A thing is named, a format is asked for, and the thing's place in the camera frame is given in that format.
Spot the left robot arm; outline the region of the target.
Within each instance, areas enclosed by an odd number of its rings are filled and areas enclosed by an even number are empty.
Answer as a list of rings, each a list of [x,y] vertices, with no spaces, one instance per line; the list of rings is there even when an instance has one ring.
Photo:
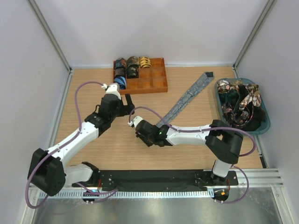
[[[95,186],[100,179],[96,166],[88,162],[76,166],[67,164],[83,147],[109,129],[115,118],[130,114],[135,106],[130,94],[125,98],[126,105],[116,95],[105,94],[101,104],[76,131],[47,150],[37,149],[31,159],[28,180],[49,196],[56,195],[67,185]]]

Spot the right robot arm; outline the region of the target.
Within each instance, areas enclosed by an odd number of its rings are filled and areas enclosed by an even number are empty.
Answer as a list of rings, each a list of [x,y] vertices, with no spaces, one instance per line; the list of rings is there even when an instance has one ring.
[[[211,181],[221,185],[228,178],[228,172],[232,165],[238,162],[243,135],[229,130],[228,126],[220,120],[213,120],[212,124],[199,127],[161,127],[152,125],[140,116],[136,116],[131,122],[135,128],[136,137],[140,138],[148,147],[157,145],[205,145],[216,156]]]

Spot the grey floral tie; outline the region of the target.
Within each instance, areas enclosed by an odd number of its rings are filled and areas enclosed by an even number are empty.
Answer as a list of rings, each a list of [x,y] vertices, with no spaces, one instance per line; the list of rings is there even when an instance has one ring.
[[[167,123],[171,123],[188,105],[189,103],[202,92],[214,80],[212,71],[204,72],[193,85],[181,96],[176,104],[163,117]]]

